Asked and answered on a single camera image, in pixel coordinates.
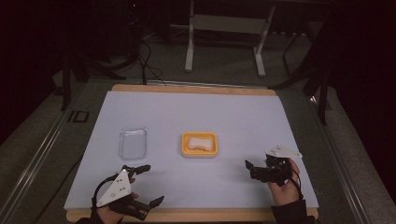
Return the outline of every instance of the gray floor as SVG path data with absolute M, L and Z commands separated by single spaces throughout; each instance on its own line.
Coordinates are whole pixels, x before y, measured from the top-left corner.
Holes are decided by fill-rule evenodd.
M 187 50 L 185 35 L 175 35 L 170 43 L 158 42 L 159 38 L 155 35 L 145 38 L 151 50 L 148 65 L 162 80 L 151 80 L 155 76 L 147 69 L 148 83 L 265 88 L 288 78 L 281 54 L 290 39 L 283 35 L 270 35 L 265 42 L 262 56 L 266 77 L 257 76 L 252 51 L 256 37 L 246 36 L 243 41 L 222 39 L 213 43 L 207 41 L 208 34 L 199 35 L 206 38 L 197 38 L 193 70 L 190 73 L 184 71 Z M 309 46 L 310 43 L 304 36 L 296 41 L 288 53 L 291 69 L 298 66 Z M 146 58 L 149 49 L 142 46 L 141 55 Z M 128 77 L 123 83 L 141 82 L 139 64 L 121 69 L 118 73 Z M 277 94 L 285 106 L 290 126 L 299 149 L 304 154 L 304 163 L 317 192 L 320 222 L 395 223 L 395 204 L 382 186 L 335 91 L 330 89 L 326 111 L 328 125 L 322 126 L 315 114 L 315 104 L 301 94 L 304 82 L 305 80 L 296 83 Z M 115 83 L 120 82 L 92 71 L 88 83 L 74 82 L 76 100 L 69 110 L 60 112 L 62 99 L 51 95 L 1 146 L 2 206 L 6 204 L 9 195 L 13 195 L 12 190 L 20 174 L 35 153 L 44 150 L 43 146 L 49 146 L 41 169 L 33 175 L 34 180 L 29 180 L 30 188 L 25 188 L 26 191 L 22 193 L 24 197 L 20 201 L 12 198 L 15 209 L 11 211 L 13 216 L 9 216 L 8 223 L 33 222 L 61 186 L 65 176 L 68 178 L 37 223 L 68 223 L 63 206 L 77 168 L 72 169 L 70 175 L 68 172 L 84 153 L 104 94 Z M 88 122 L 66 122 L 72 109 L 90 111 Z M 4 211 L 7 208 L 2 210 L 1 218 L 4 217 Z

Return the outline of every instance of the yellow container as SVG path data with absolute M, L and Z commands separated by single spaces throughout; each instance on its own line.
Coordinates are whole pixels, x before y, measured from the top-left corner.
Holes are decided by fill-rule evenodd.
M 192 138 L 212 141 L 212 148 L 189 148 Z M 187 158 L 213 158 L 218 155 L 218 140 L 214 133 L 183 133 L 181 137 L 181 154 Z

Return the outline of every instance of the white 3d-printed part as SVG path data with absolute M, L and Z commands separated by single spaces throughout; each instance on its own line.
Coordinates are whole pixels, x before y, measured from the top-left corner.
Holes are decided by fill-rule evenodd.
M 298 151 L 293 151 L 287 147 L 277 145 L 271 149 L 265 151 L 267 155 L 278 157 L 278 158 L 302 158 L 303 155 Z
M 96 206 L 105 206 L 108 203 L 112 203 L 130 193 L 132 193 L 132 189 L 131 183 L 129 182 L 128 172 L 123 169 L 110 187 L 108 187 L 102 198 L 97 202 Z
M 189 139 L 189 149 L 202 149 L 210 151 L 213 148 L 213 141 L 210 138 L 191 137 Z

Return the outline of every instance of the hand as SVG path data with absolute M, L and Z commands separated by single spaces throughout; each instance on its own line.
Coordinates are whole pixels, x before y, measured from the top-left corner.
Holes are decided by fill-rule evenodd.
M 134 178 L 130 179 L 131 184 L 134 183 Z M 137 199 L 139 195 L 132 192 L 134 199 Z M 116 213 L 111 211 L 108 206 L 100 207 L 96 210 L 99 218 L 102 219 L 105 224 L 117 224 L 120 220 L 124 218 L 124 214 Z
M 298 176 L 297 174 L 300 173 L 300 170 L 297 166 L 297 164 L 292 160 L 289 159 L 290 164 L 291 164 L 291 169 L 293 169 L 295 172 L 292 172 L 292 179 L 298 183 Z M 288 182 L 280 187 L 276 183 L 270 183 L 268 182 L 268 187 L 270 188 L 275 206 L 281 206 L 287 203 L 294 203 L 299 200 L 299 190 L 297 190 L 296 186 L 288 180 Z

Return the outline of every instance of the wire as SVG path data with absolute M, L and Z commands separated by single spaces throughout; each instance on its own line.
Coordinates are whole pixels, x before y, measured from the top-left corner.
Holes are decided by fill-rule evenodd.
M 146 2 L 146 7 L 147 7 L 147 17 L 145 18 L 144 21 L 142 21 L 142 8 L 143 6 L 140 6 L 140 4 L 138 4 L 139 6 L 137 6 L 135 3 L 133 3 L 133 1 L 128 1 L 126 4 L 122 4 L 123 10 L 126 11 L 126 15 L 129 15 L 129 29 L 131 30 L 131 28 L 142 28 L 145 27 L 148 23 L 149 23 L 149 18 L 150 18 L 150 4 L 149 1 L 145 1 Z M 133 15 L 133 10 L 132 7 L 138 7 L 137 10 L 135 10 L 134 12 L 137 12 L 137 15 Z M 120 48 L 122 49 L 122 43 L 123 43 L 123 35 L 120 37 Z M 134 61 L 137 60 L 136 57 L 130 52 L 129 56 L 127 57 L 127 60 L 125 62 L 122 63 L 118 63 L 118 64 L 114 64 L 114 65 L 109 65 L 107 66 L 107 68 L 109 69 L 120 69 L 122 67 L 134 64 Z
M 172 34 L 171 37 L 174 37 L 174 36 L 183 34 L 183 33 L 185 33 L 185 32 L 188 31 L 188 30 L 189 30 L 189 28 L 184 28 L 183 30 L 181 30 L 181 31 L 179 31 L 179 32 L 175 32 L 174 34 Z
M 151 47 L 144 41 L 142 41 L 141 43 L 148 48 L 148 56 L 146 59 L 144 59 L 142 55 L 139 55 L 139 57 L 138 57 L 140 66 L 142 67 L 142 84 L 147 85 L 147 77 L 146 77 L 146 71 L 145 71 L 146 67 L 147 67 L 150 70 L 150 72 L 152 73 L 152 75 L 154 75 L 154 77 L 150 78 L 150 79 L 157 78 L 166 86 L 166 83 L 160 78 L 160 76 L 163 74 L 163 72 L 160 69 L 153 68 L 153 67 L 149 66 L 149 57 L 151 56 Z M 155 72 L 153 70 L 159 71 L 160 74 L 159 75 L 155 74 Z
M 153 33 L 151 33 L 149 35 L 144 36 L 142 39 L 145 40 L 145 41 L 150 41 L 150 42 L 163 42 L 162 38 L 157 38 L 156 40 L 149 39 L 150 37 L 152 37 L 152 36 L 154 36 L 156 34 L 157 33 L 153 32 Z
M 285 175 L 287 175 L 287 173 L 286 173 L 286 171 L 284 171 L 284 170 L 282 170 L 279 166 L 277 166 L 277 165 L 274 165 L 280 172 L 282 172 L 282 173 L 284 173 Z M 291 183 L 294 185 L 294 187 L 296 187 L 297 188 L 297 190 L 298 190 L 298 193 L 299 193 L 299 198 L 300 198 L 300 200 L 304 197 L 304 195 L 303 195 L 303 193 L 301 192 L 301 179 L 300 179 L 300 176 L 297 174 L 297 172 L 294 170 L 294 169 L 292 169 L 292 168 L 290 168 L 296 175 L 297 175 L 297 179 L 298 179 L 298 182 L 299 183 L 297 183 L 295 180 L 293 180 L 292 178 L 289 178 L 289 181 L 291 181 Z
M 72 168 L 70 168 L 70 170 L 67 172 L 66 176 L 64 177 L 64 179 L 62 180 L 62 183 L 59 185 L 59 187 L 56 189 L 55 193 L 52 195 L 52 197 L 49 199 L 49 201 L 46 203 L 46 205 L 44 206 L 44 208 L 41 210 L 40 214 L 38 214 L 38 216 L 35 218 L 35 220 L 32 222 L 32 224 L 37 223 L 37 221 L 43 216 L 43 214 L 47 211 L 47 209 L 49 208 L 50 204 L 53 202 L 53 200 L 55 199 L 56 195 L 59 193 L 59 191 L 61 190 L 61 188 L 64 186 L 64 182 L 66 182 L 67 178 L 70 176 L 70 174 L 73 172 L 73 170 L 77 167 L 77 165 L 81 162 L 82 160 L 82 156 L 74 163 L 74 165 L 72 166 Z

